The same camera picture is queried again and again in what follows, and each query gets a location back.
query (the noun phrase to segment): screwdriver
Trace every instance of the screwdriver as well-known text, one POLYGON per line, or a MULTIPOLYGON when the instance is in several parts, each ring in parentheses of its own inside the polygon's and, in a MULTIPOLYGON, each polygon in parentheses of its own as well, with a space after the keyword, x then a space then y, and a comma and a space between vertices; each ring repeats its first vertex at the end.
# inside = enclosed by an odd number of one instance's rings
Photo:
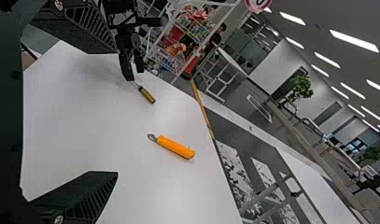
POLYGON ((137 89, 140 91, 140 93, 144 96, 144 98, 146 98, 146 100, 150 103, 150 104, 155 104, 156 100, 155 98, 151 95, 151 93, 149 93, 148 90, 144 89, 142 86, 140 86, 139 84, 137 84, 135 81, 133 81, 133 84, 137 87, 137 89))

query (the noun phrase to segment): window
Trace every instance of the window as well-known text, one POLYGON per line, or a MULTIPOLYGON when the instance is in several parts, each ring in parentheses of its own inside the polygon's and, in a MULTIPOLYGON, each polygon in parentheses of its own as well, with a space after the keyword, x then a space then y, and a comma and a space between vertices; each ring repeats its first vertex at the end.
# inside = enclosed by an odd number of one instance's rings
POLYGON ((354 156, 367 148, 368 146, 363 141, 361 141, 359 138, 356 138, 346 145, 346 154, 349 156, 354 156))

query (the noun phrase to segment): sign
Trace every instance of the sign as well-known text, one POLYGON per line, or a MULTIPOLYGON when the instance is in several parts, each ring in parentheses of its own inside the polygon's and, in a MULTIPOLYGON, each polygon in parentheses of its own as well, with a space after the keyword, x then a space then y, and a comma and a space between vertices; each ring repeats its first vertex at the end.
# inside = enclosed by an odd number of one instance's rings
POLYGON ((256 13, 262 12, 272 4, 273 0, 245 0, 248 10, 256 13))

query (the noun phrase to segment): desk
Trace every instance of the desk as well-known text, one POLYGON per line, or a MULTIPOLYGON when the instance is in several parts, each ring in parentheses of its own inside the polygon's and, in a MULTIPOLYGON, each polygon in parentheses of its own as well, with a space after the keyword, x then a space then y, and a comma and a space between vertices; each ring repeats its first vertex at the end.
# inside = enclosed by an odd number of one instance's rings
POLYGON ((359 224, 350 210, 316 170, 283 150, 278 150, 278 152, 328 224, 359 224))
POLYGON ((98 223, 242 223, 197 102, 153 75, 136 79, 155 105, 124 81, 117 55, 87 55, 62 41, 25 71, 24 196, 89 170, 117 171, 98 223), (185 161, 148 133, 197 155, 185 161))

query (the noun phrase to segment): wire shelf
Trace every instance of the wire shelf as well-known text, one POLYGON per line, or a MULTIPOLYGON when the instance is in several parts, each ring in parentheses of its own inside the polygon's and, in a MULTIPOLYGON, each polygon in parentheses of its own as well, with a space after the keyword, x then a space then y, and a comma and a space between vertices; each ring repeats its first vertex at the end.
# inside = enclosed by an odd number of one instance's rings
POLYGON ((178 76, 186 63, 185 56, 182 52, 179 52, 177 55, 173 55, 166 50, 169 46, 173 46, 178 43, 167 35, 164 36, 158 43, 155 43, 159 36, 160 32, 158 29, 150 30, 146 36, 147 43, 143 43, 141 52, 146 56, 146 59, 152 60, 159 67, 163 67, 178 76))
POLYGON ((207 25, 207 21, 200 22, 189 12, 179 15, 174 24, 175 27, 194 39, 198 44, 203 43, 213 29, 213 27, 207 25))
POLYGON ((151 59, 166 70, 169 70, 176 76, 179 75, 181 68, 185 65, 185 57, 183 53, 177 56, 171 55, 165 49, 157 46, 154 50, 147 54, 147 58, 151 59))

